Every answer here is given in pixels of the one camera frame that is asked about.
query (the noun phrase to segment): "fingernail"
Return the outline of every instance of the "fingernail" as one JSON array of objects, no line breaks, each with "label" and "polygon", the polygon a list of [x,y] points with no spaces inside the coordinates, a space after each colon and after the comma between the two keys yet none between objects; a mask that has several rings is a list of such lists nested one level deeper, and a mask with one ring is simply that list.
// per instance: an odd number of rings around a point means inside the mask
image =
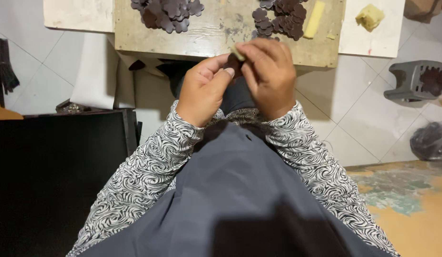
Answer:
[{"label": "fingernail", "polygon": [[227,72],[229,73],[229,75],[231,76],[231,78],[234,77],[234,75],[235,75],[235,71],[234,71],[233,68],[227,68],[227,69],[224,69],[224,70],[227,71]]}]

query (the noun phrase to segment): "gray plastic stool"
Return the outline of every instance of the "gray plastic stool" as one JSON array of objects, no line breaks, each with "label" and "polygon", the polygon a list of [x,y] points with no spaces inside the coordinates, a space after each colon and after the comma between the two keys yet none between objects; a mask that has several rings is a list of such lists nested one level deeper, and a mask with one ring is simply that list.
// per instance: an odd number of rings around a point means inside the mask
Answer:
[{"label": "gray plastic stool", "polygon": [[431,68],[442,71],[442,63],[421,60],[391,65],[389,71],[394,74],[397,86],[393,90],[384,91],[384,96],[389,100],[405,99],[408,102],[437,99],[438,96],[423,91],[420,80],[421,75]]}]

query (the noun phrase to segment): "yellow sponge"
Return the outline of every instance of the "yellow sponge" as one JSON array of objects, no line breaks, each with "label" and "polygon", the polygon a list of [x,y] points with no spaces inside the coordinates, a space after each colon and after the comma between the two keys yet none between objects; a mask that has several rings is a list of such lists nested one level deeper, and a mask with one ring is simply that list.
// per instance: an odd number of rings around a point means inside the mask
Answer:
[{"label": "yellow sponge", "polygon": [[305,29],[304,38],[315,37],[316,31],[318,31],[319,20],[321,20],[322,13],[324,12],[324,6],[326,3],[321,1],[316,1],[311,16],[309,17],[307,28]]},{"label": "yellow sponge", "polygon": [[372,32],[383,19],[383,11],[376,8],[373,4],[368,4],[356,16],[356,22],[358,25],[362,24],[362,26],[369,32]]}]

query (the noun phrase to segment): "yellow floor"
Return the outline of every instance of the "yellow floor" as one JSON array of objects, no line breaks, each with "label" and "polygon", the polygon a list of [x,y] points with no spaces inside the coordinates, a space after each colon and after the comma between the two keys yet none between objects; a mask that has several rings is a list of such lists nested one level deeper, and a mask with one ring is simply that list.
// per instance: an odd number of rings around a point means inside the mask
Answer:
[{"label": "yellow floor", "polygon": [[411,161],[347,170],[401,255],[442,257],[442,167]]}]

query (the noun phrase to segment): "sleeve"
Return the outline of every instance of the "sleeve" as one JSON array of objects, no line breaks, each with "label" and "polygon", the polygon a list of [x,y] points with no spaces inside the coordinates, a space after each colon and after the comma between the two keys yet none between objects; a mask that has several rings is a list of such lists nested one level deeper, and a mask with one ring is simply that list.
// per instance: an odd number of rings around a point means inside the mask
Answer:
[{"label": "sleeve", "polygon": [[68,257],[135,222],[171,186],[175,172],[189,160],[204,133],[203,128],[185,122],[176,113],[177,103],[173,103],[167,121],[120,165],[97,194]]},{"label": "sleeve", "polygon": [[384,231],[375,223],[357,184],[346,174],[318,136],[302,106],[283,117],[263,122],[266,140],[302,178],[308,191],[333,215],[369,245],[398,256]]}]

